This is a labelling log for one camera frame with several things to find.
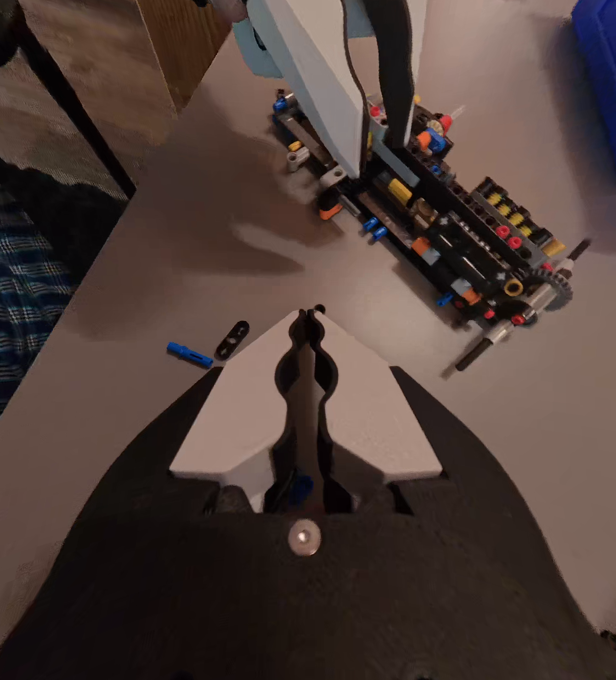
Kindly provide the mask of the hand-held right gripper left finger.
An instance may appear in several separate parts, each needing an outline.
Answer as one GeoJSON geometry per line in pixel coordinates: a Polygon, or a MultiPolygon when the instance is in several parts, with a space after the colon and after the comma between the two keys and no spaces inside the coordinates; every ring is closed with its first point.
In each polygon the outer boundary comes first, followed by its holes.
{"type": "Polygon", "coordinates": [[[295,465],[287,395],[300,377],[308,314],[292,311],[221,370],[170,464],[179,479],[241,488],[256,513],[295,465]]]}

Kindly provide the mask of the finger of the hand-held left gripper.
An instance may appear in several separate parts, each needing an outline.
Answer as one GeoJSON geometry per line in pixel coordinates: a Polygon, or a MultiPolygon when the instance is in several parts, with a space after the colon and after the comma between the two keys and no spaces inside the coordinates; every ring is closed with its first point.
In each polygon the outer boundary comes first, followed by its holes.
{"type": "Polygon", "coordinates": [[[427,1],[378,1],[373,28],[389,143],[404,148],[411,136],[427,1]]]}
{"type": "Polygon", "coordinates": [[[342,1],[248,1],[247,12],[324,146],[356,179],[366,102],[350,59],[342,1]]]}

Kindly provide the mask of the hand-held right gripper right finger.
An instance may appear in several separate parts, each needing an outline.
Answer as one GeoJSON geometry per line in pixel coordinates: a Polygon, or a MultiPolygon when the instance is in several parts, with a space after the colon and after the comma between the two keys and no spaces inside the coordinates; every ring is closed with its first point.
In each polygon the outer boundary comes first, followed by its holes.
{"type": "Polygon", "coordinates": [[[317,456],[328,513],[349,513],[391,483],[435,480],[442,465],[388,361],[312,312],[317,456]]]}

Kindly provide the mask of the small blue lego connector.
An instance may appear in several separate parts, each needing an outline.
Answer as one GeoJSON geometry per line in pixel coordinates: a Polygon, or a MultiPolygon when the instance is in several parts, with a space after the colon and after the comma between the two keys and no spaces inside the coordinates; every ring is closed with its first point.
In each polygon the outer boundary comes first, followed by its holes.
{"type": "Polygon", "coordinates": [[[292,481],[289,484],[288,506],[292,509],[302,506],[312,495],[314,481],[312,476],[295,468],[292,481]]]}

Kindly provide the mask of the black lego technic model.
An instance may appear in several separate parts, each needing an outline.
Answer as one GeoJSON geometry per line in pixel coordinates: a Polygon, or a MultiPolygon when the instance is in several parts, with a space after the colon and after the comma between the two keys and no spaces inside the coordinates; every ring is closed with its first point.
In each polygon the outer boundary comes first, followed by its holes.
{"type": "Polygon", "coordinates": [[[394,149],[383,98],[370,96],[366,104],[364,166],[355,179],[326,149],[293,92],[277,90],[271,121],[289,142],[288,170],[308,166],[319,178],[322,220],[347,209],[371,243],[386,239],[431,283],[437,306],[457,310],[458,327],[482,329],[454,370],[572,301],[573,270],[591,240],[560,258],[566,246],[501,185],[486,177],[468,191],[456,180],[448,132],[461,109],[434,113],[415,95],[411,138],[394,149]]]}

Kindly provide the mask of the long blue lego pin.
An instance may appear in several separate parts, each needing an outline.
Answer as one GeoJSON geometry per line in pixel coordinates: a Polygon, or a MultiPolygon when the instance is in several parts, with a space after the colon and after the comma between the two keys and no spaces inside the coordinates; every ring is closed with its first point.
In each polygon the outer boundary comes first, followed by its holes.
{"type": "Polygon", "coordinates": [[[180,345],[175,342],[169,342],[167,344],[166,351],[168,354],[178,358],[179,360],[189,362],[206,370],[211,369],[214,363],[213,358],[198,353],[185,345],[180,345]]]}

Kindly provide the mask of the person's left hand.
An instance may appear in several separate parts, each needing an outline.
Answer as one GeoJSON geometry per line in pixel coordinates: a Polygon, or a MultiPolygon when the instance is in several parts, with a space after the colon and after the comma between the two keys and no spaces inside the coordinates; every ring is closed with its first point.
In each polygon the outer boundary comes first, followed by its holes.
{"type": "Polygon", "coordinates": [[[248,18],[246,1],[197,1],[201,7],[211,5],[227,23],[234,24],[248,18]]]}

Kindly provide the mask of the black metal table leg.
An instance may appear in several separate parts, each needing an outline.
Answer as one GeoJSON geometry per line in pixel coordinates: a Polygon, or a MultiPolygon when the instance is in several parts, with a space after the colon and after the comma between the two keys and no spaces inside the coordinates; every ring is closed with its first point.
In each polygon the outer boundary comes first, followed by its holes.
{"type": "Polygon", "coordinates": [[[128,199],[136,186],[114,154],[108,142],[86,112],[74,88],[49,51],[44,48],[25,20],[17,27],[17,41],[30,69],[57,106],[67,115],[74,128],[86,140],[107,173],[128,199]]]}

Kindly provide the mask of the person's plaid shirt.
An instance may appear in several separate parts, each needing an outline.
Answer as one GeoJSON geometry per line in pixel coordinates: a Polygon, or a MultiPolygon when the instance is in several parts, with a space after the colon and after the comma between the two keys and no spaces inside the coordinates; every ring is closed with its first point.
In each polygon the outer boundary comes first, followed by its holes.
{"type": "Polygon", "coordinates": [[[74,292],[66,268],[29,224],[0,224],[0,416],[74,292]]]}

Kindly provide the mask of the person's dark trousers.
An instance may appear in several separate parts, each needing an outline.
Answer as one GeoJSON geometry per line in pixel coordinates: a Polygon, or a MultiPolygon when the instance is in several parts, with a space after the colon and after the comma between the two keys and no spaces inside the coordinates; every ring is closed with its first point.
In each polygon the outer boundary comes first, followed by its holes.
{"type": "Polygon", "coordinates": [[[0,157],[0,186],[49,242],[74,287],[81,284],[128,206],[88,183],[63,183],[0,157]]]}

